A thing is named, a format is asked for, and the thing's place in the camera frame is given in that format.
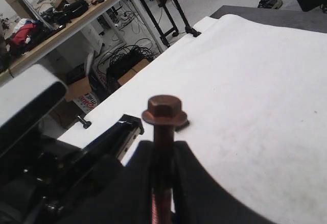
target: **cardboard box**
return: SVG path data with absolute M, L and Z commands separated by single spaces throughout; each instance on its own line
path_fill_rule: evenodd
M 74 102 L 62 101 L 50 112 L 52 119 L 64 129 L 69 129 L 77 121 L 82 110 Z
M 5 0 L 20 18 L 36 20 L 32 11 L 22 0 Z
M 148 66 L 150 62 L 147 59 L 141 60 L 137 63 L 131 70 L 129 70 L 125 75 L 123 75 L 118 82 L 120 85 L 125 85 L 128 81 L 130 81 L 138 72 L 140 72 L 143 68 Z
M 68 86 L 68 92 L 66 94 L 66 101 L 71 102 L 74 99 L 79 98 L 87 93 L 90 93 L 92 88 L 90 86 L 88 77 L 85 77 L 71 85 Z
M 137 63 L 131 70 L 129 70 L 124 76 L 122 76 L 118 82 L 120 85 L 126 84 L 130 81 L 138 72 L 140 72 L 143 68 L 149 65 L 149 61 L 146 59 L 141 60 Z M 64 83 L 66 83 L 64 74 L 58 74 L 57 77 L 61 79 Z M 68 86 L 68 92 L 66 94 L 66 101 L 73 101 L 85 114 L 92 111 L 95 107 L 97 107 L 103 100 L 103 97 L 99 97 L 96 92 L 100 95 L 100 87 L 91 87 L 90 80 L 88 77 L 85 77 L 79 81 L 74 82 L 73 84 Z

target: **white table surface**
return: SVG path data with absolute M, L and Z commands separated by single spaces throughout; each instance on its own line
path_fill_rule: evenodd
M 197 28 L 59 139 L 84 147 L 149 97 L 176 95 L 191 121 L 176 140 L 227 191 L 278 223 L 327 223 L 327 35 L 234 15 Z M 144 126 L 138 140 L 152 139 Z

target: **bolt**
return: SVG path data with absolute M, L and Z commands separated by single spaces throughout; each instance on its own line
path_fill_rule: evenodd
M 174 142 L 174 128 L 183 125 L 188 116 L 182 111 L 182 102 L 175 96 L 158 95 L 149 99 L 143 112 L 145 122 L 154 125 L 154 144 L 164 146 Z
M 86 121 L 80 115 L 77 116 L 77 119 L 79 120 L 79 122 L 81 122 L 83 124 L 83 128 L 84 129 L 87 129 L 87 128 L 89 128 L 92 125 L 92 123 L 90 121 Z
M 182 111 L 180 99 L 170 95 L 158 95 L 149 99 L 148 110 L 142 118 L 154 125 L 152 158 L 154 206 L 157 211 L 157 223 L 171 223 L 171 189 L 173 175 L 173 145 L 176 126 L 183 125 L 188 117 Z

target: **black cable bundle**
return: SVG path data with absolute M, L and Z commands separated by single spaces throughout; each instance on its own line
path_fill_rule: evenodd
M 103 74 L 105 74 L 107 78 L 107 88 L 111 91 L 119 89 L 120 86 L 117 80 L 131 70 L 137 63 L 143 59 L 147 59 L 151 62 L 155 58 L 153 52 L 149 48 L 140 47 L 138 45 L 123 46 L 117 48 L 113 52 L 107 52 L 106 54 L 108 53 L 111 53 L 110 57 L 100 60 L 97 68 L 98 72 L 103 73 L 99 70 L 99 66 L 108 62 L 107 71 Z

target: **tripod leg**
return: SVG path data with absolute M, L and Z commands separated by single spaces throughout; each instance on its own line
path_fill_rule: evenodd
M 174 22 L 174 19 L 173 19 L 172 15 L 170 14 L 169 10 L 167 9 L 166 4 L 164 4 L 164 2 L 162 2 L 162 0 L 159 0 L 159 2 L 161 3 L 161 5 L 162 5 L 162 7 L 163 7 L 163 9 L 165 11 L 165 13 L 167 14 L 167 17 L 168 17 L 169 21 L 173 25 L 174 30 L 176 32 L 178 32 L 178 28 L 176 26 L 176 23 Z
M 145 18 L 143 17 L 143 14 L 142 14 L 142 13 L 143 13 L 143 12 L 142 12 L 142 10 L 143 10 L 142 6 L 144 7 L 145 11 L 147 12 L 147 14 L 149 15 L 150 19 L 152 20 L 152 22 L 153 22 L 155 28 L 158 30 L 159 35 L 160 35 L 160 39 L 162 40 L 163 44 L 164 44 L 165 46 L 167 46 L 167 47 L 170 47 L 170 45 L 169 45 L 169 43 L 168 43 L 168 40 L 166 39 L 166 37 L 165 37 L 164 33 L 162 32 L 162 30 L 161 30 L 159 24 L 157 23 L 157 21 L 155 20 L 153 14 L 151 13 L 151 11 L 150 11 L 150 9 L 149 9 L 147 3 L 146 3 L 144 0 L 132 0 L 132 2 L 133 2 L 133 4 L 134 4 L 134 6 L 135 6 L 135 8 L 136 8 L 136 10 L 137 10 L 137 12 L 138 12 L 138 14 L 139 14 L 139 16 L 142 18 L 144 24 L 146 25 L 146 27 L 147 27 L 148 29 L 150 29 L 150 26 L 148 25 L 147 21 L 145 20 Z M 154 39 L 154 41 L 156 42 L 159 51 L 160 51 L 161 53 L 164 52 L 164 48 L 161 46 L 161 44 L 159 43 L 159 41 L 157 41 L 157 39 L 156 39 L 156 37 L 154 36 L 154 34 L 152 33 L 152 31 L 149 31 L 149 32 L 150 32 L 150 34 L 152 35 L 152 38 Z
M 174 3 L 175 3 L 175 6 L 181 16 L 181 18 L 183 19 L 184 21 L 184 24 L 185 24 L 185 31 L 186 33 L 188 34 L 193 34 L 194 37 L 198 37 L 201 33 L 200 32 L 197 32 L 195 29 L 193 29 L 191 26 L 190 26 L 190 23 L 188 21 L 188 19 L 186 18 L 183 10 L 182 10 L 182 7 L 180 6 L 178 0 L 173 0 Z

